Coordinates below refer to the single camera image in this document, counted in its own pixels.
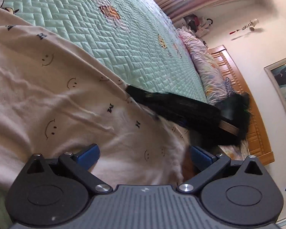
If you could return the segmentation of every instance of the bed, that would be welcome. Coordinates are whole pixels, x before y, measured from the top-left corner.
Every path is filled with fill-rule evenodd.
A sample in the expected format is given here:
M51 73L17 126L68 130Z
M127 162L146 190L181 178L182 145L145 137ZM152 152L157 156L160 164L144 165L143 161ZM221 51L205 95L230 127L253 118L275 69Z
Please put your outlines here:
M185 45L153 0L4 0L4 6L19 9L20 18L76 44L128 84L207 102ZM234 88L249 92L226 49L211 53ZM268 164L273 154L253 99L251 108L249 150ZM11 224L4 196L0 190L0 228Z

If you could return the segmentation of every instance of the mint green quilted bedspread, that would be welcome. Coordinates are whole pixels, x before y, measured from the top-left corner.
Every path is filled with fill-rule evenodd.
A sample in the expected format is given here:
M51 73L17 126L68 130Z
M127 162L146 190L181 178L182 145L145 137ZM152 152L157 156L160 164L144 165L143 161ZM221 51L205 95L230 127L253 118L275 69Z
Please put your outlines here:
M83 48L128 84L206 102L183 42L153 0L5 0L4 6ZM10 224L0 191L0 228Z

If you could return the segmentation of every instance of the floral pillowcase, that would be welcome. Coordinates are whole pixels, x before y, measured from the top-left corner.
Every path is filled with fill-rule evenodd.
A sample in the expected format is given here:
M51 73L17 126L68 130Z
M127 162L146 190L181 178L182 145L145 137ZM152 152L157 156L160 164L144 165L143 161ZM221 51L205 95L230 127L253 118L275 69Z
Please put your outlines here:
M189 32L181 29L178 29L178 32L199 73L208 103L214 105L225 99L227 97L225 80L208 49Z

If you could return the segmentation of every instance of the picture frame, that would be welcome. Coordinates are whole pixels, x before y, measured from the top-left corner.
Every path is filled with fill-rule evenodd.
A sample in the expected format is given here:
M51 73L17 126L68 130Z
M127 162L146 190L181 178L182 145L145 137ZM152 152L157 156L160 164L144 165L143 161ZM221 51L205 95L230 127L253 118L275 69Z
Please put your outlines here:
M286 58L264 67L286 111Z

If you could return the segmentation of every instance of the wooden bed frame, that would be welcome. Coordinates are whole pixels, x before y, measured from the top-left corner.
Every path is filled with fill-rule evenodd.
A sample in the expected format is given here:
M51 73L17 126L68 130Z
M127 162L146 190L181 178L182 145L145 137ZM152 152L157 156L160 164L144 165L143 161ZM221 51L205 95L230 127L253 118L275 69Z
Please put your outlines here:
M233 88L238 93L247 92L250 95L250 125L247 133L249 152L256 155L263 165L274 162L273 152L271 151L266 129L259 113L254 98L233 59L223 45L209 49L216 60L223 77L230 78Z

